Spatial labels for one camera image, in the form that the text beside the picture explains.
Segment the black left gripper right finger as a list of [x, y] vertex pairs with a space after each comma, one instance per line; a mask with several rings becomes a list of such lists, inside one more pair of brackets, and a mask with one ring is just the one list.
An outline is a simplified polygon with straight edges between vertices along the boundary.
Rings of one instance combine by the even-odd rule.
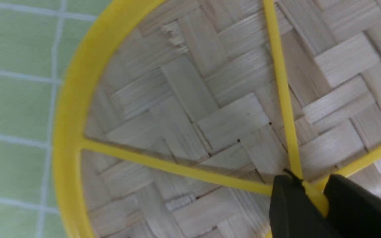
[[324, 194], [326, 220], [344, 238], [381, 238], [381, 198], [342, 175], [331, 175]]

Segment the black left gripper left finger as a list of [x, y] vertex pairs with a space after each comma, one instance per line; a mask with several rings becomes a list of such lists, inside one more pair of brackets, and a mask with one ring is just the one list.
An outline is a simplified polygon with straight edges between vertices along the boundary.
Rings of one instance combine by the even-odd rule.
[[273, 238], [338, 238], [340, 234], [309, 199], [302, 179], [289, 169], [274, 178], [269, 220]]

